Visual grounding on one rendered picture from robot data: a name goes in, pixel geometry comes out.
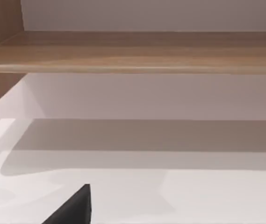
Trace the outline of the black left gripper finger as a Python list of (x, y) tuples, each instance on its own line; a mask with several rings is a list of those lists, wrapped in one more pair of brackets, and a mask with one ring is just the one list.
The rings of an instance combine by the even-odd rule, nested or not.
[(91, 224), (91, 186), (84, 184), (42, 224)]

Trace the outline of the wooden open shelf unit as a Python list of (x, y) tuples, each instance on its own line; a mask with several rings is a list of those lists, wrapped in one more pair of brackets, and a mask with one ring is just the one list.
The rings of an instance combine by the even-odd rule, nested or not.
[(0, 0), (0, 98), (73, 111), (84, 80), (266, 75), (266, 0)]

